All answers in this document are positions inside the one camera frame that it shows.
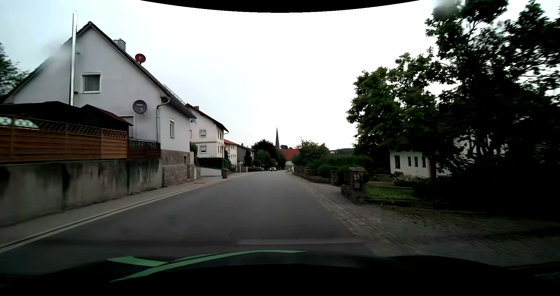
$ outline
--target satellite dish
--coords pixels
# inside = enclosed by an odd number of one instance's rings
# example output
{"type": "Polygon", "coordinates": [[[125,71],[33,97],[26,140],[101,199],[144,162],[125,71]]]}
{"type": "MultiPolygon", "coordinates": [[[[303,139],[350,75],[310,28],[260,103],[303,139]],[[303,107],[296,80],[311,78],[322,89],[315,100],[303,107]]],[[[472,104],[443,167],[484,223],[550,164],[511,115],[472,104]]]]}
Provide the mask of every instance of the satellite dish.
{"type": "Polygon", "coordinates": [[[134,59],[136,59],[136,61],[140,64],[146,61],[146,57],[144,56],[144,54],[140,53],[136,54],[136,56],[134,56],[134,59]]]}
{"type": "Polygon", "coordinates": [[[144,102],[144,100],[136,100],[132,104],[132,110],[138,114],[144,114],[148,111],[148,105],[144,102]]]}

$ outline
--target wooden fence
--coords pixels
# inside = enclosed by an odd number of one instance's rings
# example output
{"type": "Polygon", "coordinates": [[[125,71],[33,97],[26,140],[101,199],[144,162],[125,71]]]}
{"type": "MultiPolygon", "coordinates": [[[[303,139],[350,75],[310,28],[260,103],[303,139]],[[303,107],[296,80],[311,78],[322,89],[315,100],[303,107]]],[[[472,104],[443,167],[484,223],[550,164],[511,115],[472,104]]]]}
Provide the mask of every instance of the wooden fence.
{"type": "Polygon", "coordinates": [[[160,143],[153,141],[129,140],[128,158],[160,158],[160,143]]]}
{"type": "Polygon", "coordinates": [[[0,115],[0,163],[127,158],[127,132],[0,115]]]}

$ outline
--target red satellite dish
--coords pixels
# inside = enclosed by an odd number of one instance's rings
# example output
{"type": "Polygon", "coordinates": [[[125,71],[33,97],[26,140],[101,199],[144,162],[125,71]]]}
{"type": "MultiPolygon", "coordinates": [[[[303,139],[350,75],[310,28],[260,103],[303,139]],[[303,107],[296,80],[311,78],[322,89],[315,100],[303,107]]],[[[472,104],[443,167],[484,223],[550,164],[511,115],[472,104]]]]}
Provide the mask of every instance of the red satellite dish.
{"type": "Polygon", "coordinates": [[[144,63],[146,61],[146,57],[144,56],[144,54],[136,54],[136,56],[134,57],[136,59],[136,61],[138,63],[144,63]]]}

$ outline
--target lattice fence top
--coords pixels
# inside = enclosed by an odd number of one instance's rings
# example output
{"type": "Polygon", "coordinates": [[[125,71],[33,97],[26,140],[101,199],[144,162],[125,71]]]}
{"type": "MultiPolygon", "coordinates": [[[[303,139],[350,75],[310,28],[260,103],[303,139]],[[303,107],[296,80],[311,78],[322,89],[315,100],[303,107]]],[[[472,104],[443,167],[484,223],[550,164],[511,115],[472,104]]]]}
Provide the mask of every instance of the lattice fence top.
{"type": "Polygon", "coordinates": [[[28,129],[48,130],[52,132],[66,132],[81,135],[104,136],[113,138],[127,138],[123,130],[104,129],[98,127],[81,126],[79,124],[47,121],[23,116],[0,115],[0,127],[17,127],[28,129]]]}

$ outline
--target gray satellite dish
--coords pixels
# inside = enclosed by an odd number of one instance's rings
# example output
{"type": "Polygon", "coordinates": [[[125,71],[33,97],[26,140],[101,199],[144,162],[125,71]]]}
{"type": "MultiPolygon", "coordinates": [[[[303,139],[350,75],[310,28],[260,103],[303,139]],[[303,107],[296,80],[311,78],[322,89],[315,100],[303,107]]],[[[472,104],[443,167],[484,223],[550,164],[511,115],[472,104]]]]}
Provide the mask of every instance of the gray satellite dish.
{"type": "Polygon", "coordinates": [[[144,100],[136,100],[132,104],[132,109],[138,114],[144,114],[148,110],[148,105],[144,102],[144,100]]]}

